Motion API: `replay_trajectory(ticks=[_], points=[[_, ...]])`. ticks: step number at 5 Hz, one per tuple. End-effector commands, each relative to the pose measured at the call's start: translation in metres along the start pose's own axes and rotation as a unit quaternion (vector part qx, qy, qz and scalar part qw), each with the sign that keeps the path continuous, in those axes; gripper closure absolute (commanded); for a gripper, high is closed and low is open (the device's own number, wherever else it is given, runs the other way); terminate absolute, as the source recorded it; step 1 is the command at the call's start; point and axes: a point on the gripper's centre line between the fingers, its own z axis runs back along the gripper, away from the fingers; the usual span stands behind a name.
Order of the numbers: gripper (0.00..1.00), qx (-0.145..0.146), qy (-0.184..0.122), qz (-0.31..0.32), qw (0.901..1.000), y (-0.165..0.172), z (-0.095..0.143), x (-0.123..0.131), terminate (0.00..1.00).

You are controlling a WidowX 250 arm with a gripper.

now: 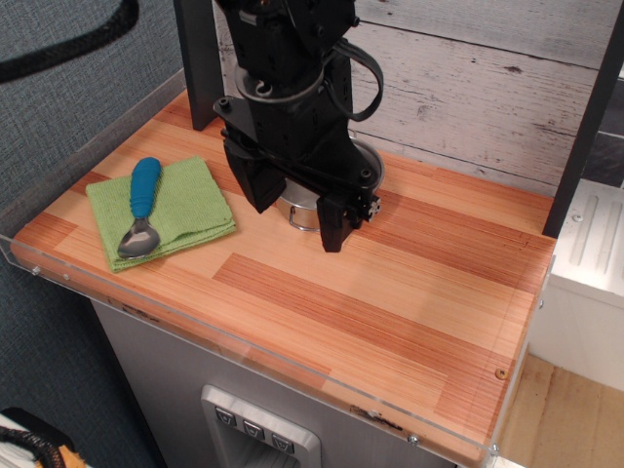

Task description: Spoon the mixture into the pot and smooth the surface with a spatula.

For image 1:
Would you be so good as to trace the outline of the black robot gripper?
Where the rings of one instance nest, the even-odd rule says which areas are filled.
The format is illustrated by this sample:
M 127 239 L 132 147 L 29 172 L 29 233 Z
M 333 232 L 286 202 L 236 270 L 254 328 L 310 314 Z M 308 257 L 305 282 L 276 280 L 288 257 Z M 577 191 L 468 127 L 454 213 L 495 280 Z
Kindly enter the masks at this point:
M 372 116 L 381 103 L 354 112 L 351 63 L 374 78 L 381 68 L 359 48 L 335 48 L 302 88 L 273 86 L 237 69 L 241 97 L 222 97 L 214 105 L 226 128 L 224 149 L 230 170 L 248 202 L 262 214 L 282 195 L 286 179 L 317 194 L 323 248 L 339 253 L 363 220 L 380 209 L 372 166 L 350 140 L 348 123 Z

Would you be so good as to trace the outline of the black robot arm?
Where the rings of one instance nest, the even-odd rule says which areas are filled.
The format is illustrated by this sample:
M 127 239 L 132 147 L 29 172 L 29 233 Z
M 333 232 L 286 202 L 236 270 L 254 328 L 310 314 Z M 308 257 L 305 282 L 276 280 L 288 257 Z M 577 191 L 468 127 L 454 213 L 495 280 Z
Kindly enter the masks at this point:
M 214 109 L 224 150 L 247 200 L 263 213 L 292 181 L 315 193 L 323 247 L 338 253 L 379 211 L 380 169 L 348 133 L 379 107 L 353 108 L 352 62 L 384 85 L 376 60 L 345 39 L 359 23 L 352 1 L 221 1 L 240 97 Z

